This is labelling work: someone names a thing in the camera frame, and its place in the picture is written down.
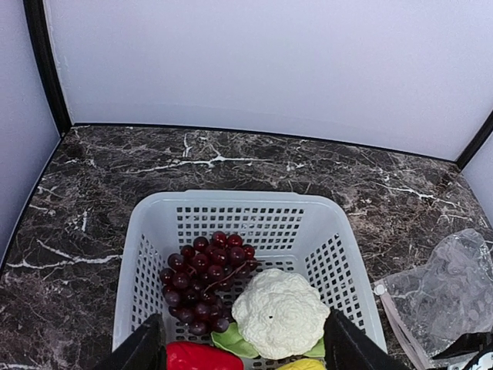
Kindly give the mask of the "white cauliflower with leaves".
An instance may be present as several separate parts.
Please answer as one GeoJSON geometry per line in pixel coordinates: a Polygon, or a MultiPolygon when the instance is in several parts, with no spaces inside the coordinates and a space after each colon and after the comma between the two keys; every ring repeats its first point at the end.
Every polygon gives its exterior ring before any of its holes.
{"type": "Polygon", "coordinates": [[[212,332],[211,340],[241,358],[322,358],[329,315],[301,274],[271,268],[250,280],[233,303],[233,322],[223,333],[212,332]]]}

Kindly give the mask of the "clear zip top bag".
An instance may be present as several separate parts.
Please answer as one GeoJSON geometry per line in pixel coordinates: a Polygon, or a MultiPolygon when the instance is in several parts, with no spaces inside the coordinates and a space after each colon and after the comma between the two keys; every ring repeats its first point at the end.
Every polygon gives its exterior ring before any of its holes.
{"type": "Polygon", "coordinates": [[[474,355],[433,360],[461,335],[492,333],[492,256],[473,229],[443,239],[426,264],[376,282],[391,329],[417,369],[460,369],[474,355]]]}

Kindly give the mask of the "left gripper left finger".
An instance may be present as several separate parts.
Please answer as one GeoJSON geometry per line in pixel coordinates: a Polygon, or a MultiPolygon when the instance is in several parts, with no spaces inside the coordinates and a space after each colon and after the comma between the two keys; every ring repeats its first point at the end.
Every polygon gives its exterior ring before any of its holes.
{"type": "Polygon", "coordinates": [[[110,356],[103,370],[166,369],[166,333],[160,314],[151,314],[110,356]]]}

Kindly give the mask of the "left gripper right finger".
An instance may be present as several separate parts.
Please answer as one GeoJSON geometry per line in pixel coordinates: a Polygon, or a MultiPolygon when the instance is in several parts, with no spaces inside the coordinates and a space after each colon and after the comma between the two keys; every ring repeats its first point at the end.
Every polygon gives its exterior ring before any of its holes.
{"type": "Polygon", "coordinates": [[[328,369],[407,370],[336,309],[324,323],[324,350],[328,369]]]}

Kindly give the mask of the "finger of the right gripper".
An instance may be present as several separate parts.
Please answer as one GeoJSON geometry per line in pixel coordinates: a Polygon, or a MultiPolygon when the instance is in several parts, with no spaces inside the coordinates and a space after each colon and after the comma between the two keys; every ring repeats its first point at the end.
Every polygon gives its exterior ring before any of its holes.
{"type": "Polygon", "coordinates": [[[444,351],[432,357],[433,360],[455,358],[480,352],[492,343],[492,333],[476,332],[461,335],[456,341],[449,345],[444,351]]]}

